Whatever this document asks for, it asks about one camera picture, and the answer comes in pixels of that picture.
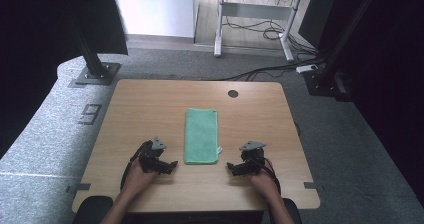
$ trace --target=gray floor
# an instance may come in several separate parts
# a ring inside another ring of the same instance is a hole
[[[81,57],[58,68],[51,93],[0,161],[0,223],[72,221],[73,188],[119,79],[208,80],[287,64],[280,52],[226,49],[216,59],[212,48],[187,43],[132,42],[129,47],[143,49],[130,48],[129,56],[100,55],[102,61],[122,64],[111,86],[68,87],[84,67]],[[424,223],[422,206],[352,103],[310,96],[294,71],[277,78],[260,74],[255,81],[282,84],[300,127],[321,199],[318,209],[300,211],[303,223]],[[87,104],[102,105],[100,114],[93,125],[78,124]]]

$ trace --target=table leg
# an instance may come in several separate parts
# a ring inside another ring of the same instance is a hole
[[[294,0],[289,19],[287,20],[286,28],[284,29],[284,32],[280,34],[280,42],[281,42],[281,45],[283,46],[283,50],[284,50],[284,53],[286,54],[286,58],[288,62],[294,61],[287,38],[290,35],[290,29],[293,25],[296,12],[299,7],[299,2],[300,0]]]
[[[224,0],[218,0],[218,28],[215,33],[215,51],[214,56],[221,56],[221,46],[222,46],[222,8],[224,5]]]

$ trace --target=towel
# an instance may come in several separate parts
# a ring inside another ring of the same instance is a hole
[[[213,164],[218,161],[217,116],[214,109],[187,110],[184,146],[186,164]]]

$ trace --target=white wall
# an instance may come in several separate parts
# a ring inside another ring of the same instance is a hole
[[[194,37],[195,0],[116,0],[116,3],[125,34]]]

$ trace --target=wooden table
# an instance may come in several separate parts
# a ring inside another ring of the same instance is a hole
[[[218,27],[215,33],[215,49],[214,56],[221,56],[222,47],[222,18],[223,16],[259,18],[271,20],[284,20],[286,25],[284,32],[281,33],[280,42],[283,47],[286,59],[289,62],[294,61],[287,41],[293,25],[294,18],[299,7],[300,0],[293,0],[290,7],[271,6],[271,5],[252,5],[245,3],[231,3],[226,0],[218,0]]]
[[[236,98],[228,95],[238,92]],[[214,165],[183,161],[185,115],[188,108],[218,112],[218,145]],[[279,83],[121,80],[113,94],[82,178],[89,190],[77,192],[72,209],[88,196],[115,198],[129,158],[146,140],[158,136],[168,148],[160,157],[178,161],[171,175],[162,174],[130,212],[265,210],[259,194],[243,177],[233,177],[226,163],[241,163],[239,147],[248,140],[265,143],[282,196],[299,208],[320,205],[308,163]]]

